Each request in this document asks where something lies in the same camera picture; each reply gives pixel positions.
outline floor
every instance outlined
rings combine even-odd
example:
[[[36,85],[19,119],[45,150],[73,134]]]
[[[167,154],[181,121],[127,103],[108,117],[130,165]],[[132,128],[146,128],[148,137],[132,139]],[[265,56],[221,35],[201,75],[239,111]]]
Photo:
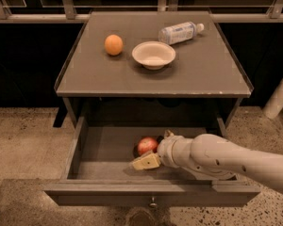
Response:
[[[283,225],[283,195],[265,186],[241,208],[57,206],[42,189],[59,179],[74,128],[68,117],[53,128],[56,114],[55,108],[0,108],[0,225],[128,225],[139,211],[156,225]],[[283,110],[269,120],[259,107],[239,107],[227,132],[243,147],[283,154]]]

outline drawer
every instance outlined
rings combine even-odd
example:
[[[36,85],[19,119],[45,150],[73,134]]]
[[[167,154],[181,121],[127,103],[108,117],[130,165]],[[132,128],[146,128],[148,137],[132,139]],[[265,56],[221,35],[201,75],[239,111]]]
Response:
[[[205,128],[95,123],[90,117],[90,112],[79,117],[65,171],[57,184],[44,189],[58,205],[243,206],[259,193],[237,176],[196,180],[184,169],[130,167],[142,137],[157,137],[166,129],[196,137]]]

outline red apple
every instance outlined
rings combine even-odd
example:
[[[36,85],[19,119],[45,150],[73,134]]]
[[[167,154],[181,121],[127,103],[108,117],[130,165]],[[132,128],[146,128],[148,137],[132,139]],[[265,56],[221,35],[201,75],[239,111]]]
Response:
[[[138,145],[138,153],[142,155],[146,152],[153,151],[156,153],[158,149],[158,142],[152,137],[144,137],[141,139]]]

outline bottle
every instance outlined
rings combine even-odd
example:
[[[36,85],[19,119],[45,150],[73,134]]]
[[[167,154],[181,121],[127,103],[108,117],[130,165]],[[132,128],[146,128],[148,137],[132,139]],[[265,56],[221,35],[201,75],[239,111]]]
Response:
[[[158,40],[169,45],[184,40],[190,40],[205,29],[203,24],[186,22],[162,28],[158,33]]]

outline white bowl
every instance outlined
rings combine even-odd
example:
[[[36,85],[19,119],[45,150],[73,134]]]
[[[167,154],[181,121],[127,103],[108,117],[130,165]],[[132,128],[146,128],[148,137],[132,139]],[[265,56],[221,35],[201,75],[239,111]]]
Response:
[[[132,51],[133,58],[149,70],[158,70],[175,59],[175,50],[166,43],[147,41]]]

